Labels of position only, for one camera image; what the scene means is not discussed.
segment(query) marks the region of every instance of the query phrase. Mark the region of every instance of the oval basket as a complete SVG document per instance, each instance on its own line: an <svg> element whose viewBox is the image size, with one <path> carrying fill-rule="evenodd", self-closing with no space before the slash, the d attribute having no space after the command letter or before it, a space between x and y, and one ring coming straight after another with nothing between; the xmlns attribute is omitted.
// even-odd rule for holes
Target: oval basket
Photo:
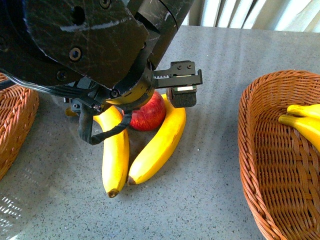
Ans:
<svg viewBox="0 0 320 240"><path fill-rule="evenodd" d="M242 93L238 112L244 196L268 240L320 240L320 154L294 128L278 123L292 104L320 103L320 75L278 71Z"/></svg>
<svg viewBox="0 0 320 240"><path fill-rule="evenodd" d="M0 82L6 79L0 73ZM39 96L34 90L19 85L0 90L0 180L16 159L38 106Z"/></svg>

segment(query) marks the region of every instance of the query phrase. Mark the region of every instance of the banana tip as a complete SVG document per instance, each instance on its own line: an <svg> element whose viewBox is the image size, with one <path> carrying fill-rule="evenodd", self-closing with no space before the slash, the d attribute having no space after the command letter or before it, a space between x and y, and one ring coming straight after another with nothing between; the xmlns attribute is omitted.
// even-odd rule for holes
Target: banana tip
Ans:
<svg viewBox="0 0 320 240"><path fill-rule="evenodd" d="M128 176L128 185L136 185L136 181L131 177L131 176Z"/></svg>
<svg viewBox="0 0 320 240"><path fill-rule="evenodd" d="M119 191L117 189L112 189L110 191L108 191L108 196L109 198L114 198L115 196L117 196L119 194Z"/></svg>

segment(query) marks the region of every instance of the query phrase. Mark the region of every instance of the vertical blind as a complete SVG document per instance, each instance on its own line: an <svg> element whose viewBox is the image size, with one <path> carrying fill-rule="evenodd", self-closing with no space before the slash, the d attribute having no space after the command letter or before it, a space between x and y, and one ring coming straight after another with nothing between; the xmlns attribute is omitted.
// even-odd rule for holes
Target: vertical blind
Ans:
<svg viewBox="0 0 320 240"><path fill-rule="evenodd" d="M320 32L320 0L195 0L184 25Z"/></svg>

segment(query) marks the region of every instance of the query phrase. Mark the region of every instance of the metal bracket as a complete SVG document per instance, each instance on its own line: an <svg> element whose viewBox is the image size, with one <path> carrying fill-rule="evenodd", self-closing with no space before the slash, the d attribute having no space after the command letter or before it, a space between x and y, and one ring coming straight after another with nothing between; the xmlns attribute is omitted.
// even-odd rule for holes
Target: metal bracket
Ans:
<svg viewBox="0 0 320 240"><path fill-rule="evenodd" d="M167 98L175 108L192 107L197 103L197 85L203 83L201 69L197 73L195 62L174 61L167 70L153 71L154 87L168 88Z"/></svg>

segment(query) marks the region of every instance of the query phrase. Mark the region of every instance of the gray countertop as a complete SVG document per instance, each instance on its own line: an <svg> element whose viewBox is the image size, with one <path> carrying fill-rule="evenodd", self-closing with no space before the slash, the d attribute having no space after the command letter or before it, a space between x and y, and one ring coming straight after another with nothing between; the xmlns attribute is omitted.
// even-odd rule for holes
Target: gray countertop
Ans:
<svg viewBox="0 0 320 240"><path fill-rule="evenodd" d="M163 168L113 199L102 184L103 144L81 141L78 119L65 116L62 100L41 94L31 131L0 181L0 239L264 239L240 180L239 99L270 72L320 73L319 43L318 33L181 27L159 69L195 61L203 72L198 103L187 109L181 141ZM152 134L129 134L133 158Z"/></svg>

